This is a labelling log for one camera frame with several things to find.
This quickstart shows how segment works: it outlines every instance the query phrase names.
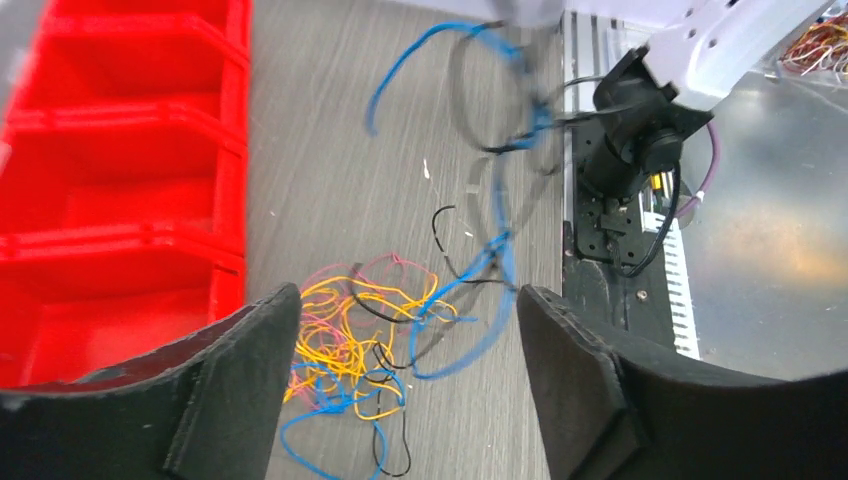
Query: bin compartment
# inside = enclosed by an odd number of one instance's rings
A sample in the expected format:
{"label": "bin compartment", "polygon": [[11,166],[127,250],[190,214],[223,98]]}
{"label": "bin compartment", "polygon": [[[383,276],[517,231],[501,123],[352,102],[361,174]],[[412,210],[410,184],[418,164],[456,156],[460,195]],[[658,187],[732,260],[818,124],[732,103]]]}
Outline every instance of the bin compartment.
{"label": "bin compartment", "polygon": [[0,387],[71,382],[241,307],[236,256],[154,233],[80,240],[0,257]]}
{"label": "bin compartment", "polygon": [[51,16],[195,14],[229,40],[246,46],[249,0],[54,0]]}
{"label": "bin compartment", "polygon": [[47,19],[18,109],[171,102],[244,125],[247,61],[182,17]]}
{"label": "bin compartment", "polygon": [[243,253],[245,153],[190,112],[14,118],[0,234],[170,222]]}

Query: red storage bin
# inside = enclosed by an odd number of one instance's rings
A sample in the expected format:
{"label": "red storage bin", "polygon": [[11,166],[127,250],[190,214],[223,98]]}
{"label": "red storage bin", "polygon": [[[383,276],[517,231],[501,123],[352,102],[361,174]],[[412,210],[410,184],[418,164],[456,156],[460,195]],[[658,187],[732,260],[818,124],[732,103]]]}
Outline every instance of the red storage bin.
{"label": "red storage bin", "polygon": [[0,235],[145,223],[215,234],[244,254],[246,147],[196,111],[17,112],[0,175]]}
{"label": "red storage bin", "polygon": [[174,233],[0,239],[0,388],[77,380],[240,308],[243,259]]}
{"label": "red storage bin", "polygon": [[247,54],[194,15],[48,17],[14,108],[170,102],[244,132],[248,74]]}
{"label": "red storage bin", "polygon": [[244,300],[250,0],[53,0],[0,138],[0,388]]}
{"label": "red storage bin", "polygon": [[50,16],[194,14],[241,47],[250,42],[249,0],[56,0]]}

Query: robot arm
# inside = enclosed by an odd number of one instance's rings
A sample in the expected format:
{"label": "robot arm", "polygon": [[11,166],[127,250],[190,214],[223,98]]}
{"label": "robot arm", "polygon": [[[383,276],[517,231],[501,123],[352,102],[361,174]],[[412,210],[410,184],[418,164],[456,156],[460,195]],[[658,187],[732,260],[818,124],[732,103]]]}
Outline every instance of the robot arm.
{"label": "robot arm", "polygon": [[708,0],[652,35],[643,63],[657,85],[674,86],[674,103],[709,111],[775,45],[831,3]]}
{"label": "robot arm", "polygon": [[654,33],[598,86],[595,106],[637,105],[603,118],[606,142],[583,175],[596,196],[629,201],[655,173],[679,161],[683,141],[742,76],[829,0],[707,0]]}

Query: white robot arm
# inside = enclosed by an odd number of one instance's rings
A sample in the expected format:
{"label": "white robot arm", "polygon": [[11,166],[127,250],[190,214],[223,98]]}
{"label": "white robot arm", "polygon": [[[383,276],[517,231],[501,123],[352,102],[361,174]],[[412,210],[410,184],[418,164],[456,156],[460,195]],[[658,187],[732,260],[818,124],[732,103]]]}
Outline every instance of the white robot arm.
{"label": "white robot arm", "polygon": [[833,0],[708,0],[648,40],[643,63],[674,102],[708,111],[742,76],[798,26]]}

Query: gray floor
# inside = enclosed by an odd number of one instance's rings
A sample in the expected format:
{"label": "gray floor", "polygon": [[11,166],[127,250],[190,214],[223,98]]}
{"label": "gray floor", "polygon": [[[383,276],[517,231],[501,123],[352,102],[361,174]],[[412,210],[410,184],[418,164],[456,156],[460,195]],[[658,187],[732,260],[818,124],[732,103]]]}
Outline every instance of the gray floor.
{"label": "gray floor", "polygon": [[[451,35],[428,44],[391,85],[378,115],[378,137],[365,133],[363,113],[394,59],[421,32],[448,18],[373,0],[255,2],[251,298],[280,282],[302,281],[322,266],[367,261],[390,250],[447,274],[429,232],[430,216],[446,203],[462,210],[467,170],[477,157],[449,120],[445,79]],[[561,48],[549,52],[549,85],[561,81]],[[507,85],[502,67],[482,50],[469,50],[465,75],[472,120],[481,130],[496,132],[497,113],[507,107],[499,95]],[[423,175],[424,158],[432,183]],[[526,192],[535,178],[518,157],[509,177],[513,192]],[[561,184],[560,178],[552,180],[516,240],[522,283],[559,290]],[[469,258],[475,240],[458,222],[446,220],[444,228],[454,255]],[[491,318],[496,301],[493,288],[474,313]],[[457,329],[446,348],[469,348],[483,329]],[[449,360],[443,352],[430,361]],[[523,362],[512,322],[493,351],[462,373],[435,383],[407,376],[413,387],[408,407],[413,467],[407,478],[547,478]],[[281,421],[301,412],[287,405]],[[388,465],[402,469],[400,418],[386,426]],[[295,449],[334,475],[363,479],[373,472],[371,430],[352,415],[319,418],[290,432]],[[268,478],[317,477],[277,441]]]}

